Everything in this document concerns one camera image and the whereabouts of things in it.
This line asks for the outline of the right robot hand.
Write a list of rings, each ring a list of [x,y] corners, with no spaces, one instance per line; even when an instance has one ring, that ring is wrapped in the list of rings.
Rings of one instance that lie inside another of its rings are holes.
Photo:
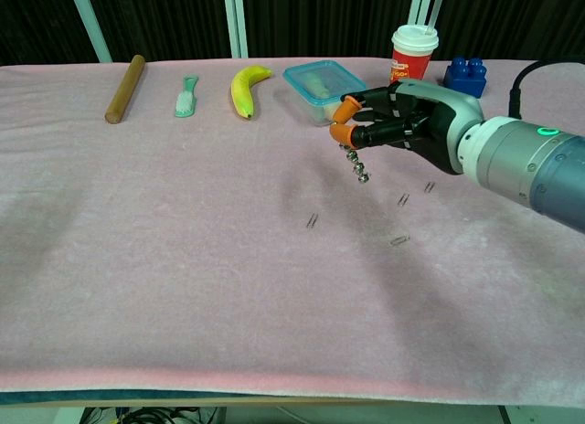
[[[330,135],[348,150],[384,145],[406,149],[446,174],[460,175],[459,142],[483,121],[473,96],[427,81],[399,79],[343,95]]]

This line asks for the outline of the blue building block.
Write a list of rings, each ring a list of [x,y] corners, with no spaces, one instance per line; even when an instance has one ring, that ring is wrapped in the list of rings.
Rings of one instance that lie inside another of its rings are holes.
[[[481,58],[456,57],[445,70],[444,87],[480,99],[486,85],[486,72]]]

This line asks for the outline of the red paper cup white lid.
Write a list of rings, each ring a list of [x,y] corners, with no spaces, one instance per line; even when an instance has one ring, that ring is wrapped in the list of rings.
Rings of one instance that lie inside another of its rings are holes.
[[[431,55],[439,46],[439,36],[430,26],[403,25],[394,32],[391,43],[390,82],[422,80]]]

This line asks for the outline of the clear container teal lid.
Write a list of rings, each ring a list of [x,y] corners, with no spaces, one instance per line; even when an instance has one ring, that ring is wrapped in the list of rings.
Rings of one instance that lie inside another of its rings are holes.
[[[340,104],[342,95],[367,88],[367,85],[360,78],[331,59],[287,68],[282,74],[284,79],[296,93],[296,100],[307,119],[317,126],[325,126],[330,122],[321,121],[319,110],[314,107],[317,101],[311,97],[306,89],[305,78],[310,72],[317,73],[324,80],[327,88],[335,97],[339,98]]]

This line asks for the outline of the translucent drinking straw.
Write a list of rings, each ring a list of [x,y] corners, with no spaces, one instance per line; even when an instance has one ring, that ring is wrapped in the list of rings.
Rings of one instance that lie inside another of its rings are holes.
[[[441,11],[441,5],[443,0],[434,0],[433,7],[431,10],[431,15],[427,24],[427,29],[425,34],[430,36],[435,31],[435,25],[439,17],[439,13]]]

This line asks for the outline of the beige piece inside container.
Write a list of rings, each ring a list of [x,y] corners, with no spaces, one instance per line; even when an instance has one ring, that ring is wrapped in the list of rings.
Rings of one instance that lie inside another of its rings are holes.
[[[340,104],[339,98],[332,94],[317,73],[308,73],[305,85],[308,93],[317,101],[314,107],[319,110],[321,121],[332,122],[335,111]]]

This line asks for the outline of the black curtain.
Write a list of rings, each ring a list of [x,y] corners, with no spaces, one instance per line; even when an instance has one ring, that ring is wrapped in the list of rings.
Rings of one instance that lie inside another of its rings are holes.
[[[228,58],[224,0],[90,0],[114,61]],[[410,0],[243,0],[248,52],[381,57]],[[437,60],[585,57],[585,0],[443,0]],[[0,0],[0,66],[97,55],[74,0]]]

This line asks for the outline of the yellow banana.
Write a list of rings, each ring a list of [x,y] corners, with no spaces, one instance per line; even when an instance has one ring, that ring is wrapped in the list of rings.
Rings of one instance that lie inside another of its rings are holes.
[[[237,114],[250,119],[255,112],[251,88],[272,76],[272,71],[260,65],[248,66],[241,69],[232,79],[230,94]]]

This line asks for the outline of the green cleaning brush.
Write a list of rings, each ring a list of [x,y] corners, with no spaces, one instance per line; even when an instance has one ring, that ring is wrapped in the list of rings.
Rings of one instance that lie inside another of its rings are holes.
[[[175,101],[175,117],[187,118],[194,114],[196,98],[194,90],[198,82],[197,75],[187,75],[183,78],[183,88]]]

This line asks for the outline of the pink tablecloth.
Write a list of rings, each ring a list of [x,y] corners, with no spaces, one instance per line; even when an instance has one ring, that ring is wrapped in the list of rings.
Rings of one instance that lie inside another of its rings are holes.
[[[242,61],[150,63],[117,125],[125,64],[0,68],[0,401],[585,408],[585,235],[391,147],[361,153],[361,184],[282,78],[291,61],[266,66],[246,121]],[[176,118],[187,75],[195,112]]]

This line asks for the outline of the brown wooden rolling pin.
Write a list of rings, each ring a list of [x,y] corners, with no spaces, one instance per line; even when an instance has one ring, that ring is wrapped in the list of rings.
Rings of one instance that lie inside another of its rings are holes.
[[[144,66],[145,58],[142,55],[134,55],[104,114],[104,119],[107,123],[118,124],[122,121],[138,81],[142,76]]]

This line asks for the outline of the white aluminium frame post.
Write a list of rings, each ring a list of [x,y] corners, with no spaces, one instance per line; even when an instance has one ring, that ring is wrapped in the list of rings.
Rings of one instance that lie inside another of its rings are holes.
[[[233,58],[248,58],[248,39],[243,0],[224,0],[230,52]]]
[[[100,63],[112,63],[110,50],[101,31],[90,0],[73,0],[80,15],[81,22],[89,37],[93,50]]]
[[[411,0],[408,25],[424,25],[430,14],[431,0]]]

